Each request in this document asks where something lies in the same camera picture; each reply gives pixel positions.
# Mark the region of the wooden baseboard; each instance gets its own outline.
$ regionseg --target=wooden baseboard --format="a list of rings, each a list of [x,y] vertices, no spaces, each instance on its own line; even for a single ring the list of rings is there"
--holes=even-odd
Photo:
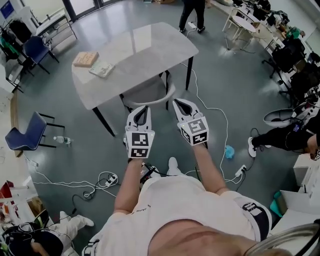
[[[19,129],[18,124],[18,90],[15,90],[13,97],[10,100],[10,119],[11,119],[11,128],[15,127]],[[15,157],[18,158],[22,155],[23,151],[15,150]]]

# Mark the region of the black pants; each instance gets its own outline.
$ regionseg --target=black pants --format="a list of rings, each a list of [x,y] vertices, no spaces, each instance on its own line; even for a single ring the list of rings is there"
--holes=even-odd
[[[307,147],[307,141],[312,136],[311,133],[301,130],[294,131],[295,124],[284,128],[275,128],[252,139],[252,145],[271,145],[273,147],[291,151],[301,150]]]
[[[204,27],[204,22],[205,22],[205,17],[204,17],[205,5],[206,5],[206,2],[203,0],[197,0],[194,2],[190,2],[190,3],[185,2],[183,12],[182,12],[182,15],[180,18],[179,28],[181,30],[183,30],[185,28],[189,15],[195,9],[197,19],[198,19],[197,27],[198,27],[198,29],[202,29]]]

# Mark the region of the blue chair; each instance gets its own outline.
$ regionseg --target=blue chair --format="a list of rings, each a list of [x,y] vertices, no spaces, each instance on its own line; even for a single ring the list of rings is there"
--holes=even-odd
[[[42,137],[44,135],[45,129],[48,126],[65,128],[62,125],[47,123],[43,118],[55,119],[52,116],[40,114],[34,112],[29,125],[26,129],[25,134],[21,133],[17,128],[12,128],[11,131],[5,136],[5,141],[11,150],[22,150],[22,151],[34,151],[38,146],[56,148],[56,146],[41,144]]]
[[[41,64],[40,61],[49,54],[53,59],[55,59],[58,63],[59,60],[54,56],[54,54],[50,51],[50,48],[44,45],[42,38],[40,36],[31,36],[28,41],[23,44],[23,49],[25,54],[30,57],[35,64],[37,64],[40,68],[42,68],[48,74],[49,71],[46,70]]]

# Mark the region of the person wearing black pants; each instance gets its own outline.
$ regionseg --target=person wearing black pants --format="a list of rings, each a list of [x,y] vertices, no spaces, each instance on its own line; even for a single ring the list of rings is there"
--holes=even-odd
[[[179,31],[183,33],[186,28],[186,22],[191,14],[191,12],[195,9],[196,16],[197,16],[197,27],[198,27],[198,33],[202,33],[206,27],[204,26],[205,18],[205,6],[206,6],[206,0],[182,0],[184,3],[183,12],[180,18],[180,24],[179,24]]]
[[[320,136],[317,138],[317,132],[320,133],[320,111],[311,118],[309,122],[302,127],[300,122],[292,123],[284,128],[275,128],[265,134],[248,139],[249,154],[255,158],[257,147],[273,146],[286,151],[296,151],[305,149],[310,153],[310,158],[314,159],[320,146]]]

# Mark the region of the white t-shirt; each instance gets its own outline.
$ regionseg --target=white t-shirt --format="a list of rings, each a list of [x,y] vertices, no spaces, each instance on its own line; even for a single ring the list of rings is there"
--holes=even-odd
[[[243,210],[234,201],[245,198],[237,192],[222,195],[207,192],[200,181],[189,176],[149,179],[141,190],[131,214],[113,214],[94,239],[95,255],[147,256],[155,233],[165,224],[177,220],[193,220],[204,226],[255,240],[255,233]],[[265,208],[271,227],[271,215]]]

